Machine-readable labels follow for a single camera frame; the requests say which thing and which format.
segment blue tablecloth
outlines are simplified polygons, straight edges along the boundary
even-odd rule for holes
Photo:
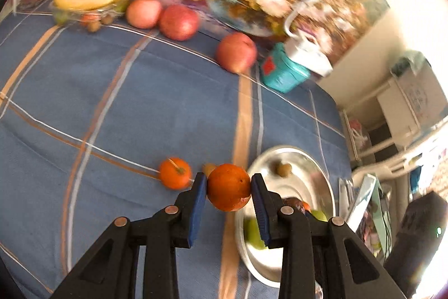
[[[175,43],[121,21],[64,29],[45,4],[0,24],[0,254],[28,298],[50,296],[115,217],[174,202],[156,179],[168,156],[200,171],[295,145],[337,197],[337,178],[351,173],[331,97],[315,85],[280,95],[257,67],[225,72],[218,42]],[[177,250],[182,299],[277,297],[235,259],[232,234],[231,216],[207,202],[194,247]]]

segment apple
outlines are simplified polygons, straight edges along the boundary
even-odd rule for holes
[[[216,49],[216,61],[223,69],[238,74],[257,59],[257,47],[249,36],[236,32],[224,37]]]
[[[158,27],[168,38],[185,41],[198,31],[200,20],[198,14],[187,6],[175,4],[162,13]]]
[[[162,13],[162,3],[158,0],[134,0],[126,10],[126,20],[138,29],[151,29]]]

